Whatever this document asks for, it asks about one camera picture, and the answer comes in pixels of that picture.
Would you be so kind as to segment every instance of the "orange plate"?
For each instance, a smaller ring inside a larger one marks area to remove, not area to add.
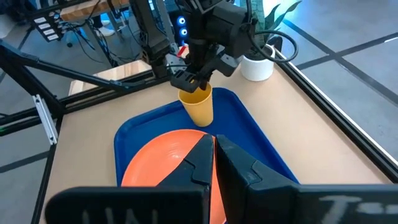
[[[204,134],[202,131],[181,129],[157,136],[132,158],[124,173],[122,187],[155,187],[177,168]],[[210,224],[223,224],[225,221],[213,161]]]

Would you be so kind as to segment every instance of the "black metal frame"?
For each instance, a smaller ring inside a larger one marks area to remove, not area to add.
[[[58,99],[25,66],[91,83],[98,87]],[[152,70],[149,70],[118,81],[105,80],[41,61],[35,56],[21,53],[2,40],[0,40],[0,67],[30,95],[39,94],[48,104],[54,119],[82,110],[87,106],[93,106],[106,100],[166,82],[170,79],[169,75],[159,77],[155,76]],[[36,108],[29,108],[18,113],[9,114],[0,118],[0,126],[2,126],[0,136],[5,136],[40,123],[41,121]]]

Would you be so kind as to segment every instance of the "cable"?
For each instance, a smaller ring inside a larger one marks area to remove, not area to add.
[[[116,55],[115,53],[112,53],[111,51],[110,51],[110,49],[109,49],[109,45],[108,45],[108,41],[106,40],[106,38],[105,38],[105,36],[103,35],[103,33],[97,28],[97,27],[95,27],[93,24],[90,24],[99,34],[100,34],[100,36],[101,36],[101,40],[104,42],[104,44],[105,44],[105,49],[106,49],[106,51],[107,51],[107,54],[108,54],[108,57],[110,58],[110,59],[112,59],[112,57],[111,57],[111,55],[113,55],[113,56],[115,56],[116,58],[118,58],[120,61],[122,61],[122,62],[124,62],[124,63],[128,63],[128,62],[126,62],[125,60],[130,60],[130,61],[134,61],[134,59],[133,58],[123,58],[123,57],[120,57],[120,56],[118,56],[118,55]]]
[[[251,23],[251,0],[246,0],[246,8],[248,9],[248,23]]]
[[[168,65],[167,68],[172,68],[172,67],[187,67],[188,65]]]
[[[104,43],[106,44],[104,47],[105,47],[105,49],[106,49],[106,53],[107,53],[107,55],[110,57],[110,55],[109,54],[112,54],[112,55],[114,55],[115,57],[117,57],[120,61],[122,61],[122,62],[124,62],[124,63],[129,63],[129,62],[127,62],[127,61],[125,61],[125,60],[130,60],[130,61],[134,61],[134,59],[133,58],[124,58],[124,57],[120,57],[120,56],[118,56],[118,55],[116,55],[116,54],[114,54],[114,53],[112,53],[110,50],[109,50],[109,47],[108,47],[108,43],[106,42],[106,39],[105,39],[105,37],[103,36],[103,34],[101,33],[101,31],[99,31],[98,30],[98,28],[96,28],[96,27],[93,27],[97,32],[99,32],[100,34],[101,34],[101,40],[103,39],[104,40]],[[76,35],[76,33],[87,43],[87,45],[91,48],[91,49],[93,49],[93,50],[95,50],[95,48],[90,44],[90,41],[88,40],[88,39],[86,39],[80,32],[78,32],[78,31],[76,31],[76,29],[73,29],[74,30],[74,33],[75,33],[75,35]]]
[[[289,61],[293,60],[293,59],[297,56],[297,54],[298,54],[298,52],[299,52],[298,47],[297,47],[297,43],[296,43],[296,41],[294,41],[293,38],[291,38],[291,36],[289,36],[289,35],[287,35],[287,34],[281,32],[281,31],[277,31],[277,30],[261,30],[261,31],[257,31],[257,32],[255,33],[255,35],[258,35],[258,34],[277,34],[277,35],[280,35],[281,37],[285,37],[286,39],[288,39],[288,40],[293,44],[294,53],[293,53],[293,55],[292,55],[291,57],[289,57],[289,58],[287,58],[287,59],[277,59],[277,58],[273,58],[273,57],[271,57],[270,55],[267,55],[264,51],[262,51],[262,49],[260,48],[260,46],[258,46],[258,45],[256,44],[256,42],[254,41],[254,39],[251,37],[250,32],[248,32],[248,37],[249,37],[249,40],[250,40],[251,45],[252,45],[262,56],[264,56],[266,59],[270,60],[271,62],[285,63],[285,62],[289,62]]]
[[[111,54],[110,54],[109,47],[108,47],[108,42],[106,41],[105,36],[102,34],[102,32],[101,32],[97,27],[95,27],[95,26],[91,23],[91,21],[89,22],[89,26],[92,26],[92,28],[94,28],[94,30],[96,30],[96,31],[100,34],[101,40],[104,41],[105,53],[106,53],[107,58],[109,58],[109,62],[111,63],[111,66],[112,66],[112,67],[118,66],[117,61],[115,61],[115,60],[112,58]]]
[[[91,19],[91,17],[94,14],[95,9],[98,7],[98,5],[100,4],[101,0],[98,0],[97,3],[95,3],[92,12],[90,13],[90,15],[88,16],[88,18],[80,25],[74,26],[73,28],[79,28],[79,27],[83,27],[84,25],[86,25],[87,21],[89,21]]]
[[[127,21],[126,16],[124,15],[124,13],[122,13],[122,16],[123,16],[123,19],[124,19],[125,21]],[[141,30],[136,30],[135,32],[133,32],[133,31],[131,30],[129,24],[127,25],[127,28],[129,29],[130,34],[132,35],[132,38],[134,38],[134,40],[136,41],[136,43],[137,43],[138,45],[141,46],[141,44],[139,43],[139,41],[136,39],[136,36],[134,35],[136,32],[141,32]]]
[[[77,41],[79,41],[80,47],[81,47],[82,51],[84,52],[84,54],[85,54],[88,58],[92,59],[94,62],[102,63],[102,62],[100,62],[100,61],[97,61],[97,60],[93,59],[92,57],[90,57],[90,56],[88,55],[88,53],[86,52],[86,50],[84,49],[83,45],[82,45],[81,42],[80,42],[80,39],[79,39],[78,34],[76,33],[76,30],[73,30],[73,33],[76,35]]]
[[[123,22],[123,24],[126,23],[126,26],[127,26],[127,28],[129,28],[129,31],[130,31],[130,33],[131,33],[131,35],[132,35],[132,38],[134,38],[134,40],[137,42],[137,44],[140,45],[140,44],[138,43],[138,41],[136,40],[136,37],[134,36],[134,34],[133,34],[132,31],[131,31],[130,24],[127,23],[127,19],[126,19],[126,16],[124,15],[124,12],[122,12],[121,14],[122,14],[122,17],[123,17],[123,19],[124,19],[124,21],[125,21],[125,22]],[[134,51],[132,50],[131,45],[132,45],[132,44],[129,45],[129,48],[130,48],[131,55],[133,55],[133,54],[134,54]]]

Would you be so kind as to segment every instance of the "table surface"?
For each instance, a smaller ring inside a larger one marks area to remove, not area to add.
[[[129,0],[112,0],[112,4],[115,8],[120,8],[121,6],[128,5]],[[86,19],[93,12],[94,7],[95,11],[93,15],[110,10],[107,0],[91,0],[62,9],[60,16],[64,21],[79,21]]]
[[[142,61],[123,66],[97,75],[125,77],[149,68]],[[215,72],[211,84],[238,95],[300,183],[391,183],[277,65],[264,82],[245,80],[238,68],[229,78]],[[75,83],[71,93],[88,88]],[[65,115],[45,203],[70,187],[116,186],[113,138],[118,128],[175,100],[177,89],[163,83]]]

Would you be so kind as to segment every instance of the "gray floor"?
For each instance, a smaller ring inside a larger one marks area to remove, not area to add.
[[[395,0],[305,0],[288,20],[332,51],[339,52],[398,32],[393,22],[398,20],[395,13],[397,11],[398,1]],[[14,29],[5,40],[18,47],[26,29],[27,27]],[[281,26],[281,31],[291,35],[298,43],[300,53],[294,64],[299,65],[327,55],[286,25]],[[127,47],[132,44],[132,49],[137,49],[137,44],[132,39],[120,44],[116,37],[111,37],[108,42],[114,53],[122,54],[124,57],[133,57],[136,54]],[[83,46],[90,55],[96,57],[86,44]],[[74,46],[69,49],[64,41],[47,43],[33,31],[22,51],[85,73],[104,70],[102,64],[93,62],[84,55],[76,39]],[[282,52],[288,56],[292,53],[292,46],[285,44]],[[343,58],[394,94],[398,94],[396,52],[398,39]],[[58,97],[67,95],[69,79],[38,70],[32,71]],[[398,158],[398,105],[381,96],[368,83],[335,60],[306,68],[303,73],[382,147]],[[14,113],[31,106],[33,104],[30,96],[6,76],[0,84],[0,113]],[[41,126],[2,137],[0,167],[48,149],[49,145]],[[42,159],[0,174],[0,223],[30,222],[44,165],[45,159]]]

